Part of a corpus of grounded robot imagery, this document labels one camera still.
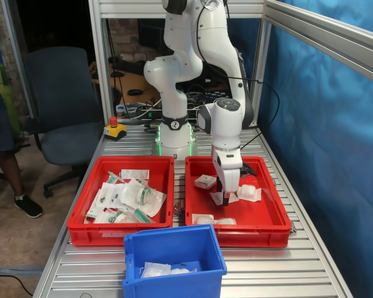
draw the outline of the blue plastic crate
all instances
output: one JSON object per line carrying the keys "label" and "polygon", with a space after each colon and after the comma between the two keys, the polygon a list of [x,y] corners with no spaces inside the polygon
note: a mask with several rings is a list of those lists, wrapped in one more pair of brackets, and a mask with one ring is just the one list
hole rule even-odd
{"label": "blue plastic crate", "polygon": [[[218,298],[221,293],[226,265],[212,225],[131,234],[124,238],[124,251],[124,298]],[[141,278],[145,262],[198,272]]]}

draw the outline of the aluminum table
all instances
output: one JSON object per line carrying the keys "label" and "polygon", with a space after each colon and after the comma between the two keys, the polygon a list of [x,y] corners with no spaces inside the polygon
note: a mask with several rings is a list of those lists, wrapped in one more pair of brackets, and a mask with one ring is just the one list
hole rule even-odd
{"label": "aluminum table", "polygon": [[[244,130],[242,144],[258,133],[259,130]],[[154,138],[155,135],[144,132],[143,126],[128,126],[127,136],[118,142],[101,138],[80,189],[97,157],[151,155]],[[196,141],[198,154],[210,155],[211,137],[198,132]],[[264,136],[245,147],[243,155],[263,157],[297,232],[290,235],[288,247],[282,249],[223,248],[228,274],[223,277],[221,298],[352,297]],[[174,193],[174,205],[179,208],[185,198],[183,162],[175,163]],[[123,247],[74,246],[67,220],[33,297],[122,298],[122,280],[126,276]],[[183,224],[183,218],[174,218],[174,227]]]}

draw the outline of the black shoe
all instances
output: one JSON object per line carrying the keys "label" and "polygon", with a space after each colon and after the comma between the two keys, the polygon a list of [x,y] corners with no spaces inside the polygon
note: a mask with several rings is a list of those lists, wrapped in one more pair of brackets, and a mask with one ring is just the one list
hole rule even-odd
{"label": "black shoe", "polygon": [[43,208],[26,195],[24,195],[24,198],[21,200],[15,200],[15,206],[25,211],[26,215],[32,219],[36,219],[43,215]]}

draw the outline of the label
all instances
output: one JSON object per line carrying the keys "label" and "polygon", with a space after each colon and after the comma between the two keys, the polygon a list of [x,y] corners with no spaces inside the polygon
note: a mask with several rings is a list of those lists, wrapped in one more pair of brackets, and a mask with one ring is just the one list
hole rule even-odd
{"label": "label", "polygon": [[130,233],[103,233],[103,238],[119,238],[119,237],[125,237],[127,235],[130,235]]}
{"label": "label", "polygon": [[120,172],[122,179],[149,179],[148,169],[122,169]]}
{"label": "label", "polygon": [[137,195],[137,200],[139,200],[139,202],[142,205],[145,205],[145,202],[144,202],[145,196],[147,194],[150,194],[150,193],[152,193],[152,191],[150,190],[149,187],[144,187],[144,188],[140,189],[139,192],[138,192],[138,195]]}
{"label": "label", "polygon": [[116,213],[116,215],[114,216],[111,216],[108,220],[108,222],[110,222],[111,224],[113,224],[115,222],[115,220],[120,216],[122,215],[123,212],[119,211],[118,213]]}
{"label": "label", "polygon": [[92,218],[96,219],[97,215],[98,215],[98,209],[90,208],[90,210],[86,214],[86,217],[92,217]]}

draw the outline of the blue tarp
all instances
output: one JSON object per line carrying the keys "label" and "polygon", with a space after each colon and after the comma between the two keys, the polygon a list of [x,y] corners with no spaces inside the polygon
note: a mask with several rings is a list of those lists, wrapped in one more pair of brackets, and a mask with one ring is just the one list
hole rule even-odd
{"label": "blue tarp", "polygon": [[[285,2],[373,32],[373,1]],[[373,82],[278,28],[265,82],[271,149],[352,294],[373,297]],[[276,105],[264,88],[261,127]]]}

